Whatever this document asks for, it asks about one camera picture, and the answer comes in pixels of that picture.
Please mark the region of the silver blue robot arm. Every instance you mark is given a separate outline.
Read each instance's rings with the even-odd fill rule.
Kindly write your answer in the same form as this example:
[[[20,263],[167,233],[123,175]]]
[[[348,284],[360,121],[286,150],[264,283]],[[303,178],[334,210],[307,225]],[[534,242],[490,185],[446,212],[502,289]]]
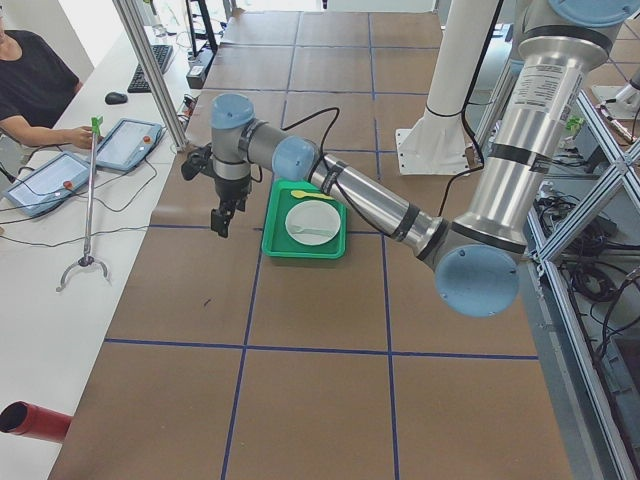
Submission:
[[[306,180],[351,207],[391,239],[409,246],[435,274],[453,310],[488,317],[518,294],[527,213],[548,172],[584,78],[609,57],[635,1],[535,1],[525,12],[518,52],[523,67],[468,210],[431,217],[313,142],[258,120],[252,102],[222,94],[212,103],[209,165],[219,196],[211,227],[226,236],[259,165]]]

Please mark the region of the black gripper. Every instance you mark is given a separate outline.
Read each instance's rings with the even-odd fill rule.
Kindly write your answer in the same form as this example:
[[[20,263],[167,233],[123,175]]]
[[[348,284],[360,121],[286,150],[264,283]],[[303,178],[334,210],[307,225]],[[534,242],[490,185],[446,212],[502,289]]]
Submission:
[[[251,193],[251,176],[239,179],[216,177],[214,183],[220,203],[211,210],[211,230],[219,237],[227,238],[229,225],[234,217],[234,202],[237,210],[246,211],[246,199]]]

